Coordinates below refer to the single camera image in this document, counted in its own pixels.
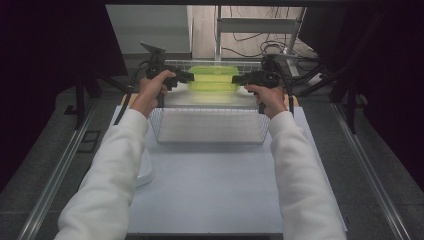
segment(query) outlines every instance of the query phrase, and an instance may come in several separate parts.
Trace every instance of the white wall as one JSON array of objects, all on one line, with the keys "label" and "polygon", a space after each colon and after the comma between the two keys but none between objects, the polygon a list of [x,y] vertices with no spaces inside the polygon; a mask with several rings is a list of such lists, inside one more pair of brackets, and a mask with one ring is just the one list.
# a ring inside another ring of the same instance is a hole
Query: white wall
[{"label": "white wall", "polygon": [[190,6],[106,5],[122,54],[146,53],[140,41],[167,53],[191,52]]}]

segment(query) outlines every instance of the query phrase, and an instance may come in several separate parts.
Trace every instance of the sleeve cuff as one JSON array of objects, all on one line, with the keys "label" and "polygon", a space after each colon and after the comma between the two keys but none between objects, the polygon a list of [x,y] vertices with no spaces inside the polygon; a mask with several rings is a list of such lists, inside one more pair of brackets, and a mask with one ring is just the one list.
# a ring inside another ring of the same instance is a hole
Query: sleeve cuff
[{"label": "sleeve cuff", "polygon": [[271,134],[271,137],[274,138],[278,133],[296,127],[297,125],[294,121],[293,114],[289,111],[284,111],[275,115],[271,119],[268,131]]},{"label": "sleeve cuff", "polygon": [[133,129],[134,131],[142,134],[142,136],[146,135],[147,130],[149,130],[147,118],[140,112],[130,108],[125,110],[125,113],[118,125]]}]

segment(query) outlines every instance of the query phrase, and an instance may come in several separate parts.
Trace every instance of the wooden floor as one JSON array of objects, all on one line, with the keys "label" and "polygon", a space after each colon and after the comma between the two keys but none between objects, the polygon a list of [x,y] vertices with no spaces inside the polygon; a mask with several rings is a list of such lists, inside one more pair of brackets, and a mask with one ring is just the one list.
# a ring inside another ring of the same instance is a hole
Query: wooden floor
[{"label": "wooden floor", "polygon": [[[299,14],[301,8],[287,7],[250,7],[250,6],[223,6],[222,17],[243,17],[243,18],[289,18],[294,19]],[[193,6],[193,58],[211,59],[215,56],[215,19],[217,15],[215,6]],[[260,45],[267,41],[286,42],[290,40],[290,34],[261,34],[257,37],[237,41],[236,39],[249,38],[252,33],[223,33],[221,35],[222,48],[230,48],[245,56],[258,55],[262,51]],[[268,53],[278,53],[281,48],[268,48]],[[308,46],[299,39],[296,40],[294,51],[302,56],[314,57],[315,53],[308,49]],[[242,58],[243,56],[229,50],[222,50],[222,58]]]}]

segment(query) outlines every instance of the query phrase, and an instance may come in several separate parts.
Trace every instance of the white sleeve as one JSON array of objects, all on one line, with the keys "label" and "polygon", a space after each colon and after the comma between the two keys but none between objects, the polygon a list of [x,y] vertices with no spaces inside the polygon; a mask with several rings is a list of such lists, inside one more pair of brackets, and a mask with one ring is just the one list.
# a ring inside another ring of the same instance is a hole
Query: white sleeve
[{"label": "white sleeve", "polygon": [[346,239],[337,203],[304,130],[285,111],[271,120],[269,132],[284,239]]},{"label": "white sleeve", "polygon": [[105,134],[80,189],[59,217],[55,239],[124,239],[144,151],[147,119],[128,109]]}]

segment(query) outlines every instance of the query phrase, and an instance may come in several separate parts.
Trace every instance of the white wire basket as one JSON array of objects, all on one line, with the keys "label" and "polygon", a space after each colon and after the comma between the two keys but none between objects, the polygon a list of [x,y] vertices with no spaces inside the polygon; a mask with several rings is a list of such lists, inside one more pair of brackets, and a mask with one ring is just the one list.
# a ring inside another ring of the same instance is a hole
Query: white wire basket
[{"label": "white wire basket", "polygon": [[[259,62],[166,61],[183,71],[192,66],[236,66],[240,74],[260,70]],[[150,115],[159,143],[262,144],[269,119],[258,113],[256,99],[244,88],[237,92],[193,92],[179,84],[165,98],[165,108]]]}]

